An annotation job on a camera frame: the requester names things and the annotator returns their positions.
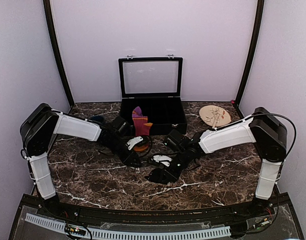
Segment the black sock with white stripes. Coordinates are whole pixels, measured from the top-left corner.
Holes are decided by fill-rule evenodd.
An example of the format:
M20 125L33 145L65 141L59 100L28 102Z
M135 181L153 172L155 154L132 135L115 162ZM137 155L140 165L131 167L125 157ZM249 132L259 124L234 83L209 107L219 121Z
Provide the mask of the black sock with white stripes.
M165 170L163 168L153 169L149 175L145 176L145 179L153 183L164 185L169 182L165 175Z

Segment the black storage box with lid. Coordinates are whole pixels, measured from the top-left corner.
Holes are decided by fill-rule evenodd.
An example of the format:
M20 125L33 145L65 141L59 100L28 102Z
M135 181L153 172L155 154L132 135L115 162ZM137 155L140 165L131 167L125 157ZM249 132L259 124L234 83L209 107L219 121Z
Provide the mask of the black storage box with lid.
M118 60L122 101L120 116L135 135L132 111L140 107L152 123L150 135L167 135L172 130L187 132L181 101L182 57L132 57Z

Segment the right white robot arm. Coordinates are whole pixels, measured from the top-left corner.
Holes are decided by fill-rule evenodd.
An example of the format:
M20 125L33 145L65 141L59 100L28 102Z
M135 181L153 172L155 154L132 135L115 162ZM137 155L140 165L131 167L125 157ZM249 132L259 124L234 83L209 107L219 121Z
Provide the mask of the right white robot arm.
M277 183L281 167L291 147L287 147L287 127L278 119L293 125L288 117L268 112L264 107L255 109L239 121L214 130L200 131L188 138L173 129L164 139L164 145L178 151L169 166L161 170L158 180L167 184L176 182L181 172L195 159L229 147L254 143L262 159L260 176L255 191L256 199L248 205L248 213L258 217L267 209L267 202Z

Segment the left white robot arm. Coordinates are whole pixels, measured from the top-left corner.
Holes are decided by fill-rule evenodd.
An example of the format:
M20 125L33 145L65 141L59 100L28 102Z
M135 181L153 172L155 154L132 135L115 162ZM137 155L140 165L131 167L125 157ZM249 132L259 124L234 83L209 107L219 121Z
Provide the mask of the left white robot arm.
M117 155L128 166L141 167L139 155L134 151L143 137L135 137L125 142L123 136L130 128L129 123L118 116L112 122L102 123L92 119L82 119L52 109L48 104L40 104L20 126L22 158L28 161L30 177L35 182L43 200L44 210L53 218L63 214L63 206L56 200L56 190L52 183L48 165L48 151L53 135L66 135L98 142Z

